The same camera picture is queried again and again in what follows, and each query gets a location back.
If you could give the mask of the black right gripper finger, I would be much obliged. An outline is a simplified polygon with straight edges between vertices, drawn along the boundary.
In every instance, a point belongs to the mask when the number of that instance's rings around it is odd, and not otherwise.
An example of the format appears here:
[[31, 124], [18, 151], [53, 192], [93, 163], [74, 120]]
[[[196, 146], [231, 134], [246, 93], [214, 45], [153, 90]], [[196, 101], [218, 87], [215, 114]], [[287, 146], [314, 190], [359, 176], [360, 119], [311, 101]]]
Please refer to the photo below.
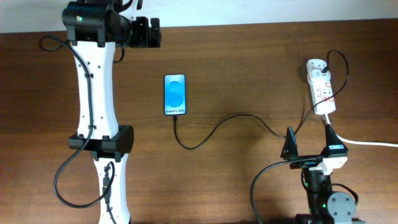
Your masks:
[[282, 148], [280, 157], [285, 160], [293, 160], [298, 158], [298, 147], [295, 139], [295, 134], [291, 126], [287, 128], [285, 143]]
[[336, 135], [335, 131], [330, 124], [325, 126], [325, 137], [326, 137], [326, 147], [327, 148], [344, 148], [345, 145]]

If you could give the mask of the blue Samsung Galaxy smartphone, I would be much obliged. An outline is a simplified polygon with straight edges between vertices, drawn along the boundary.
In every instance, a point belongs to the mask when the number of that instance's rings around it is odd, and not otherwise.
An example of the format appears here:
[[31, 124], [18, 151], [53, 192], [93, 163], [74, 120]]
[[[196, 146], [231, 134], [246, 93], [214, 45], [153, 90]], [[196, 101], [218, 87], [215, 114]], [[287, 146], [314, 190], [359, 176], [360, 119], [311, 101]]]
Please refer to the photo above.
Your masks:
[[176, 116], [186, 114], [186, 81], [184, 74], [164, 77], [164, 114]]

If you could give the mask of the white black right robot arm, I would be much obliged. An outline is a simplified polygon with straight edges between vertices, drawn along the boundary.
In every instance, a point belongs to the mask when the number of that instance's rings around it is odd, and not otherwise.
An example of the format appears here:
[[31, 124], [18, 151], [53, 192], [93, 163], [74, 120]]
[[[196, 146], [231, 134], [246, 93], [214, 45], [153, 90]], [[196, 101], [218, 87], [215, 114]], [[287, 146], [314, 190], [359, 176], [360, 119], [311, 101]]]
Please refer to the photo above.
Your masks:
[[301, 170], [302, 185], [307, 193], [308, 214], [298, 214], [296, 223], [365, 223], [356, 218], [359, 197], [349, 187], [331, 182], [332, 172], [348, 160], [348, 148], [331, 125], [325, 126], [326, 146], [319, 155], [300, 156], [294, 131], [287, 128], [281, 158], [291, 169]]

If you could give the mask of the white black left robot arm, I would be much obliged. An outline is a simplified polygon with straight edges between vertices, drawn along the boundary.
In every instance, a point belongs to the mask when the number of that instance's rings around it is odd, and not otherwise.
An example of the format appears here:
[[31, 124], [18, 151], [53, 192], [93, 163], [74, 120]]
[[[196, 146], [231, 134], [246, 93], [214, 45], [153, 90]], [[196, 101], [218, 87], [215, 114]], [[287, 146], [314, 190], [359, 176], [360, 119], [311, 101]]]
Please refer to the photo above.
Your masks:
[[72, 1], [62, 12], [75, 57], [80, 120], [69, 146], [90, 152], [96, 167], [100, 223], [130, 223], [126, 165], [134, 142], [131, 125], [114, 112], [113, 65], [117, 48], [159, 48], [158, 18], [134, 17], [142, 1]]

